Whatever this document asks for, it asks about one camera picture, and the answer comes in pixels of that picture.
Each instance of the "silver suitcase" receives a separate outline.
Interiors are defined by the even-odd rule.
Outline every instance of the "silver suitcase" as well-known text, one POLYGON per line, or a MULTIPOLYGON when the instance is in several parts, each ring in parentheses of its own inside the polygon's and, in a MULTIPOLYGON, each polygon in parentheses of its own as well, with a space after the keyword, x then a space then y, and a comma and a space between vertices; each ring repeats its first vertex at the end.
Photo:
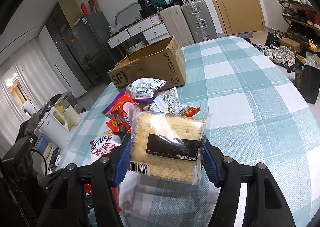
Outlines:
POLYGON ((182 12, 196 43, 218 38, 208 6, 204 0, 195 0, 183 4, 182 12))
POLYGON ((181 47, 195 43, 179 5, 160 11, 160 16, 169 35, 175 36, 181 47))

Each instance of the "screw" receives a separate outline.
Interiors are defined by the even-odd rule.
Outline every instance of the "screw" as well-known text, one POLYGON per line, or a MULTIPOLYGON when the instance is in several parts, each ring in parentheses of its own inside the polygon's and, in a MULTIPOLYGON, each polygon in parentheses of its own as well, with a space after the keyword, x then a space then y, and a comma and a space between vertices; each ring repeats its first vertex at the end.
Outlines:
POLYGON ((231 163, 233 161, 231 157, 224 157, 223 160, 227 163, 231 163))
POLYGON ((107 158, 107 157, 101 157, 100 158, 100 162, 101 163, 106 163, 106 162, 108 162, 109 161, 109 158, 107 158))
POLYGON ((265 169, 265 168, 266 168, 266 165, 263 164, 263 163, 258 163, 258 167, 259 167, 260 169, 265 169))
POLYGON ((69 165, 67 165, 67 169, 68 170, 71 170, 71 169, 74 169, 76 165, 74 163, 70 163, 69 165))

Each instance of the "drawer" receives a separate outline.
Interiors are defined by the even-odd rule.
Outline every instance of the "drawer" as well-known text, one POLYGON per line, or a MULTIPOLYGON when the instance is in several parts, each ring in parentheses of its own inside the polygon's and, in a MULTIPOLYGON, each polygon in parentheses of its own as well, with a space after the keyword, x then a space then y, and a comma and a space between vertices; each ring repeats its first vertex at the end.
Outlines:
POLYGON ((130 35, 128 34, 127 30, 124 30, 117 34, 116 36, 112 37, 108 43, 111 48, 116 47, 117 45, 121 44, 122 42, 126 41, 127 39, 130 38, 130 35))
POLYGON ((139 34, 142 31, 147 30, 148 28, 153 27, 153 22, 150 18, 147 18, 146 20, 143 20, 134 26, 128 28, 128 32, 130 36, 134 36, 136 34, 139 34))
POLYGON ((150 41, 148 41, 148 43, 149 43, 149 44, 153 44, 153 43, 155 43, 155 42, 161 41, 161 40, 166 39, 166 38, 168 38, 168 37, 170 37, 170 35, 169 35, 168 33, 166 33, 166 34, 163 34, 163 35, 161 35, 161 36, 158 36, 158 37, 156 37, 156 38, 154 38, 154 39, 151 39, 150 41))
POLYGON ((154 39, 158 36, 161 36, 161 35, 164 35, 167 33, 168 33, 168 31, 167 31, 167 28, 165 27, 165 25, 160 24, 158 26, 155 26, 155 27, 143 32, 143 35, 147 41, 150 41, 151 39, 154 39))

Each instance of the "blue and white checkered tablecloth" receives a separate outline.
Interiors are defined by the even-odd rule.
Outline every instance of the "blue and white checkered tablecloth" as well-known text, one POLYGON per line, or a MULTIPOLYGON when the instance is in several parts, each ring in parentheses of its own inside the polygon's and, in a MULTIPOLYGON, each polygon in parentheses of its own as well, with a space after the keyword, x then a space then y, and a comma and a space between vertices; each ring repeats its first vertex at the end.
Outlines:
MULTIPOLYGON (((297 227, 320 206, 320 131, 307 103, 287 77, 255 47, 224 37, 183 48, 183 104, 201 106, 195 117, 213 114, 212 145, 239 163, 264 162, 279 184, 297 227)), ((62 152, 61 166, 90 163, 89 142, 106 131, 101 113, 118 94, 110 84, 62 152)), ((207 226, 219 189, 181 184, 127 172, 120 187, 124 226, 207 226)), ((241 186, 235 226, 242 226, 246 184, 241 186)))

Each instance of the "white kettle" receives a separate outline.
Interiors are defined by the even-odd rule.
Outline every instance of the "white kettle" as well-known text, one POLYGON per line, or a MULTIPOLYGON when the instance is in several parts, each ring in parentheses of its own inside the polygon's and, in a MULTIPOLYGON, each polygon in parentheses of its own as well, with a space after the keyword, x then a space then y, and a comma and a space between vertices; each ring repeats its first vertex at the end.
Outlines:
POLYGON ((37 129, 42 131, 46 136, 47 140, 50 140, 61 150, 64 150, 68 147, 71 133, 68 130, 68 122, 66 119, 57 111, 56 108, 52 107, 49 112, 47 112, 43 119, 37 126, 37 129), (54 116, 56 114, 64 121, 62 125, 54 116))

